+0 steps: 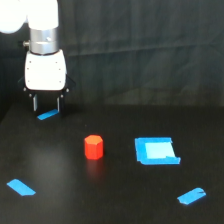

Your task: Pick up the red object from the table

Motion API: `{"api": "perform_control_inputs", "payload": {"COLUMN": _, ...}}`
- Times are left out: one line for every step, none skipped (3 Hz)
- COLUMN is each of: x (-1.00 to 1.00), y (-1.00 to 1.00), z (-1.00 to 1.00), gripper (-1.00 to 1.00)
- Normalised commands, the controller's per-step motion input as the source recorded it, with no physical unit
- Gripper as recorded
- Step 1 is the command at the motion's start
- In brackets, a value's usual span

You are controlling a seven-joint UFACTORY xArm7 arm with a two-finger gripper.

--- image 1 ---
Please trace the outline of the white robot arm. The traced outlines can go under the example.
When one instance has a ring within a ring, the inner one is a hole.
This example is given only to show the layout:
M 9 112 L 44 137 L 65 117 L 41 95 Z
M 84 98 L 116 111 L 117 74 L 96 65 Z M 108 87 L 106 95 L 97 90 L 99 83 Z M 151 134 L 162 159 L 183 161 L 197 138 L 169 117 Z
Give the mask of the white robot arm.
M 27 49 L 24 76 L 18 84 L 38 109 L 38 91 L 57 92 L 57 108 L 38 116 L 44 120 L 62 111 L 65 94 L 75 86 L 67 76 L 63 50 L 59 48 L 59 12 L 57 0 L 0 0 L 0 33 L 13 34 L 27 23 L 30 39 L 22 46 Z

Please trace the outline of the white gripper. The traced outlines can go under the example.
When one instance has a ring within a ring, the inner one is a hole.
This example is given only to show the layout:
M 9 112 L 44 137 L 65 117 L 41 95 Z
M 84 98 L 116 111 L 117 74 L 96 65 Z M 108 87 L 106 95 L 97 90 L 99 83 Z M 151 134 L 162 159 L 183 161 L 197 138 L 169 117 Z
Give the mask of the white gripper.
M 18 86 L 24 91 L 69 91 L 75 87 L 74 80 L 67 76 L 65 57 L 62 50 L 51 55 L 36 55 L 28 51 L 25 58 L 24 76 Z M 38 112 L 38 96 L 32 97 L 33 112 Z M 57 97 L 57 110 L 64 114 L 65 98 Z

